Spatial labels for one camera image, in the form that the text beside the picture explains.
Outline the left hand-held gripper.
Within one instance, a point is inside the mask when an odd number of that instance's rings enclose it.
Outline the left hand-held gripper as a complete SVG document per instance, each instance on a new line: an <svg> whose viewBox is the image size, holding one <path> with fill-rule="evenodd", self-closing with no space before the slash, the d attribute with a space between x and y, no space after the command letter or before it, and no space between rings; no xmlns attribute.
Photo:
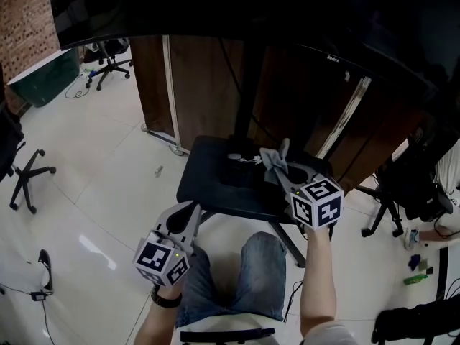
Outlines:
<svg viewBox="0 0 460 345"><path fill-rule="evenodd" d="M140 239L133 263L144 279L172 287L190 269L201 206L193 201L163 211L154 228Z"/></svg>

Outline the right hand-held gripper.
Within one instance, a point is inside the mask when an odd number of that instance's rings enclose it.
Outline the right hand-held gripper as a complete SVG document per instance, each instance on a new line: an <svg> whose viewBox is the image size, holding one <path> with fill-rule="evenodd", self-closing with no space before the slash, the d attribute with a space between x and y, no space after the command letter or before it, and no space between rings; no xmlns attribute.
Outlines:
<svg viewBox="0 0 460 345"><path fill-rule="evenodd" d="M307 165L287 164L275 174L289 203L288 214L311 230L336 223L343 211L344 191L333 179Z"/></svg>

